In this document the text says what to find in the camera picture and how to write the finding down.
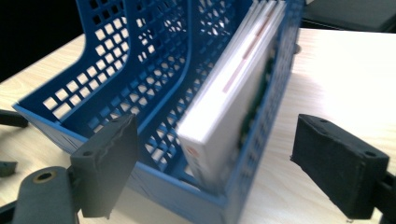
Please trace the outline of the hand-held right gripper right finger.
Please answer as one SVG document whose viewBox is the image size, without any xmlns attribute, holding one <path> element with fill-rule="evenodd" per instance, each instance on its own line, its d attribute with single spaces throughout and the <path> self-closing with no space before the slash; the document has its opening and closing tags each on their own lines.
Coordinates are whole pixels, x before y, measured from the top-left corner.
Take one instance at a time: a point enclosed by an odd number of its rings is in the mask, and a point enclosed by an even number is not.
<svg viewBox="0 0 396 224">
<path fill-rule="evenodd" d="M 332 122 L 298 116 L 290 160 L 350 219 L 389 219 L 389 156 Z"/>
</svg>

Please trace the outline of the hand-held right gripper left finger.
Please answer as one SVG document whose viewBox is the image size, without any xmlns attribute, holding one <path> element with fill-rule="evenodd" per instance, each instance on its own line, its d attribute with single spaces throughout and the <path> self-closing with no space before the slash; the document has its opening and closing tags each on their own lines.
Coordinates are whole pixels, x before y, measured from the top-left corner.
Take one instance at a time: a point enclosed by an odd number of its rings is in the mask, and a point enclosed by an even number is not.
<svg viewBox="0 0 396 224">
<path fill-rule="evenodd" d="M 70 158 L 73 189 L 84 217 L 109 217 L 138 161 L 136 117 L 111 120 Z"/>
</svg>

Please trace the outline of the picture book with green leaf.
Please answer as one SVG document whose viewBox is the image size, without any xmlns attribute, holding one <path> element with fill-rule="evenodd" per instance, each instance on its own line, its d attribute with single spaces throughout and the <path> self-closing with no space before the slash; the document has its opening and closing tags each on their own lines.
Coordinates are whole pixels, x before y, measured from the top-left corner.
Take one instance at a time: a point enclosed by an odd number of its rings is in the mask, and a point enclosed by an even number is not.
<svg viewBox="0 0 396 224">
<path fill-rule="evenodd" d="M 200 188 L 220 194 L 268 87 L 284 0 L 255 0 L 177 126 Z"/>
</svg>

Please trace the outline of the blue plastic file rack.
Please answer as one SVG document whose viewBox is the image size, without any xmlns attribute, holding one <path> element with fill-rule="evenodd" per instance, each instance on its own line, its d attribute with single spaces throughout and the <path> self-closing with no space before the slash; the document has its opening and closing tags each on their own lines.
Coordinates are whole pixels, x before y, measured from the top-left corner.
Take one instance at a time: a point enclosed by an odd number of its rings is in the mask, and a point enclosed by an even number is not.
<svg viewBox="0 0 396 224">
<path fill-rule="evenodd" d="M 286 8 L 273 72 L 224 192 L 199 190 L 176 127 L 252 0 L 76 0 L 80 58 L 16 104 L 59 148 L 76 151 L 112 119 L 137 117 L 142 158 L 130 186 L 193 224 L 238 224 L 287 85 L 304 0 Z"/>
</svg>

